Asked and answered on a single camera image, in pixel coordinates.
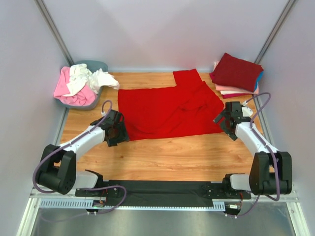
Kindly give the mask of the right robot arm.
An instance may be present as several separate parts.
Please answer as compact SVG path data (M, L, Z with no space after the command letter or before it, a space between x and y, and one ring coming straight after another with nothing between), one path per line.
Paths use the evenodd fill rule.
M275 195L276 200L292 191L292 158L263 137L246 109L240 102L227 102L214 119L232 140L241 140L253 156L250 173L230 174L230 181L222 185L221 191L230 199L244 190L254 195Z

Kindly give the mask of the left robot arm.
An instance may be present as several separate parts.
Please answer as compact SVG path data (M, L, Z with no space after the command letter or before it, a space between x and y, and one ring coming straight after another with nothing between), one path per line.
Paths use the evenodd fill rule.
M93 147L105 142L109 147L129 141L124 116L110 110L93 121L81 134L59 146L47 145L36 167L32 182L41 193L67 194L72 189L86 189L92 197L103 193L100 174L77 172L77 161Z

